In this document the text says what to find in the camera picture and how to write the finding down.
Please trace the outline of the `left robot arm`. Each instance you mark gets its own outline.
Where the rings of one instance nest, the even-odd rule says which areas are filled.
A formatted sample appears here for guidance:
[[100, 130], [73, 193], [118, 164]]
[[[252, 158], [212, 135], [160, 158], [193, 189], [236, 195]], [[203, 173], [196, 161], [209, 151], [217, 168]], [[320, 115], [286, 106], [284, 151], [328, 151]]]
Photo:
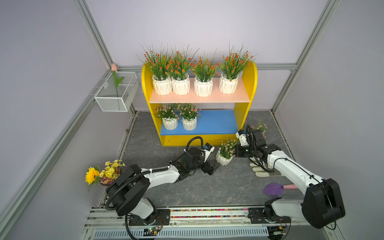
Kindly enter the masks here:
[[153, 225], [169, 217], [170, 214], [158, 210], [144, 195], [148, 189], [173, 184], [192, 176], [196, 170], [213, 175], [220, 164], [208, 161], [215, 147], [205, 144], [202, 149], [192, 147], [170, 162], [156, 169], [141, 169], [138, 165], [129, 166], [112, 184], [106, 193], [105, 209], [116, 211], [122, 217], [132, 217], [138, 225]]

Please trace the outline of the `pink flower pot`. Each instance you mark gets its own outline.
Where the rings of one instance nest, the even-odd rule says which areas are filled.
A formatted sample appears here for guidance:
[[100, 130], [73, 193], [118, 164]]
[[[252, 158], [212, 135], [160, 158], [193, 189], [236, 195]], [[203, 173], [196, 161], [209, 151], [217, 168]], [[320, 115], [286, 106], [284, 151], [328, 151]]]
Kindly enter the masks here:
[[193, 131], [198, 125], [198, 118], [201, 117], [200, 110], [196, 104], [182, 103], [179, 104], [178, 110], [182, 117], [183, 127], [186, 131]]
[[155, 116], [162, 119], [163, 126], [166, 130], [172, 131], [178, 127], [179, 116], [176, 113], [179, 104], [167, 103], [156, 107]]
[[256, 125], [251, 126], [251, 129], [252, 130], [260, 130], [263, 137], [266, 138], [265, 132], [268, 128], [267, 128], [267, 125], [264, 123], [263, 119], [260, 119]]
[[218, 152], [216, 154], [216, 161], [220, 165], [226, 166], [232, 161], [235, 155], [235, 148], [238, 142], [239, 140], [226, 139], [225, 141], [220, 143]]

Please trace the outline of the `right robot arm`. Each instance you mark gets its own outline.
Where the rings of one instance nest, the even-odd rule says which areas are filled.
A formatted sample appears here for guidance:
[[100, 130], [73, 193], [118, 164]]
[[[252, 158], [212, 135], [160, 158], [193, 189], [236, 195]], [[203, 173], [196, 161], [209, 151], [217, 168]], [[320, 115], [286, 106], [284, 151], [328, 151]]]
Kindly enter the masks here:
[[346, 215], [339, 184], [301, 167], [278, 146], [236, 145], [235, 156], [262, 160], [287, 177], [304, 195], [303, 201], [274, 198], [265, 202], [263, 217], [267, 222], [290, 217], [306, 220], [311, 226], [321, 229]]

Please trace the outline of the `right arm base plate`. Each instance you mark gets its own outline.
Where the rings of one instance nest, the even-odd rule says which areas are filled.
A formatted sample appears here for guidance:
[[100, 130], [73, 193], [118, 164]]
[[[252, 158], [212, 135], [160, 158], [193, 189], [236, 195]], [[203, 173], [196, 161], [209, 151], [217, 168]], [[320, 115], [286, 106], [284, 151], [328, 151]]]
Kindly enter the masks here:
[[272, 208], [268, 206], [249, 208], [248, 218], [251, 220], [252, 224], [291, 223], [291, 219], [289, 217], [277, 216]]

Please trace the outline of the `orange flower pot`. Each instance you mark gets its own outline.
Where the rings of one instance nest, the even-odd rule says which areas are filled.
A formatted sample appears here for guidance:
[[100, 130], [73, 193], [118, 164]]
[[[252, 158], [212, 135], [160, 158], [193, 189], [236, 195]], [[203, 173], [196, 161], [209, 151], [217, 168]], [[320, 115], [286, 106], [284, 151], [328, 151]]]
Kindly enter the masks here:
[[156, 94], [159, 96], [169, 95], [172, 92], [172, 83], [168, 76], [171, 60], [168, 49], [162, 48], [160, 52], [157, 53], [153, 47], [142, 48], [145, 51], [145, 59], [140, 59], [140, 61], [153, 74], [152, 81]]
[[190, 77], [188, 71], [193, 67], [193, 57], [196, 52], [190, 56], [192, 49], [183, 48], [182, 51], [172, 51], [171, 59], [167, 65], [167, 75], [171, 79], [172, 89], [176, 95], [183, 96], [190, 92]]
[[202, 55], [193, 64], [192, 71], [195, 74], [194, 91], [199, 97], [205, 98], [213, 93], [213, 79], [218, 75], [219, 64], [214, 63], [213, 58]]
[[226, 95], [234, 94], [238, 88], [240, 74], [251, 65], [255, 59], [244, 45], [236, 50], [235, 46], [229, 48], [229, 53], [223, 55], [223, 61], [219, 63], [221, 76], [219, 91]]

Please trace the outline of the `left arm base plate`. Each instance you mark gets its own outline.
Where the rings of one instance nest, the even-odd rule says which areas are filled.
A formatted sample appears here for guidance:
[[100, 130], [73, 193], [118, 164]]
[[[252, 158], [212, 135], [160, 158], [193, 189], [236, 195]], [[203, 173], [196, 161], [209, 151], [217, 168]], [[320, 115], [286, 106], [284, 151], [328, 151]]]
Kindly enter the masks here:
[[129, 216], [130, 226], [168, 226], [171, 219], [170, 209], [157, 209], [146, 219], [137, 215]]

